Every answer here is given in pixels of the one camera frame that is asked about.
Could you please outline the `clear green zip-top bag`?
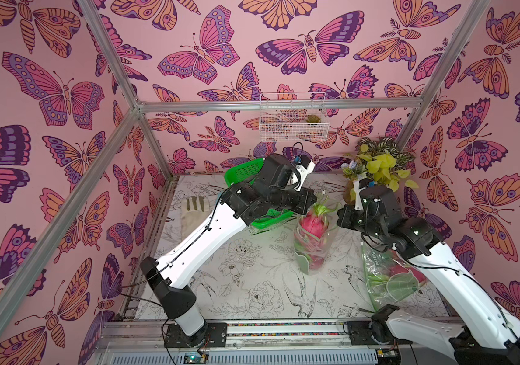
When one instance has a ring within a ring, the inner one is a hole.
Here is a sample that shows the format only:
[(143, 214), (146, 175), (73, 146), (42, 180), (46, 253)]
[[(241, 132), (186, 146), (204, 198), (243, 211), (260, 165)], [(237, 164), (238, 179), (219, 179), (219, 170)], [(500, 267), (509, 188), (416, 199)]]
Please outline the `clear green zip-top bag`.
[(310, 234), (307, 234), (300, 226), (299, 221), (298, 224), (293, 231), (293, 237), (294, 237), (294, 253), (296, 257), (296, 262), (299, 266), (300, 271), (303, 274), (311, 274), (313, 272), (316, 272), (317, 270), (309, 270), (309, 261), (307, 259), (307, 252), (309, 251), (317, 251), (317, 250), (327, 250), (328, 254), (333, 246), (333, 243), (335, 242), (335, 237), (337, 234), (337, 226), (335, 223), (331, 222), (331, 216), (330, 216), (330, 225), (328, 228), (327, 233), (322, 237), (322, 239), (314, 238)]

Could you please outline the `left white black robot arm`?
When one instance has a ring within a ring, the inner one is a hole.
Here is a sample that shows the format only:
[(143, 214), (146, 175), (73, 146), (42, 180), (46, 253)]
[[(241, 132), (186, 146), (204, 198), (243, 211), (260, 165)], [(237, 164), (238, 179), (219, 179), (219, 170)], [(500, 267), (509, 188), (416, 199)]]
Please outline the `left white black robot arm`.
[(315, 167), (306, 155), (271, 154), (229, 168), (227, 187), (206, 220), (167, 254), (141, 262), (150, 289), (188, 347), (208, 337), (208, 324), (189, 286), (193, 275), (224, 243), (257, 220), (269, 219), (271, 211), (306, 214), (317, 198), (303, 184)]

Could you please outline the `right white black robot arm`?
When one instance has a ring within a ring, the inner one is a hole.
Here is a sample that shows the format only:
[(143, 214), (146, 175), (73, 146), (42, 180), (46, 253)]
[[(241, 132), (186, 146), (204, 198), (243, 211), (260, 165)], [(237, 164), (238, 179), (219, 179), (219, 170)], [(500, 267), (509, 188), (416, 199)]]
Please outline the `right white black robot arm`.
[(392, 190), (364, 188), (337, 216), (337, 226), (373, 239), (423, 274), (463, 322), (449, 325), (388, 304), (371, 317), (375, 342), (406, 340), (459, 364), (520, 364), (520, 320), (475, 281), (433, 226), (422, 217), (403, 217)]

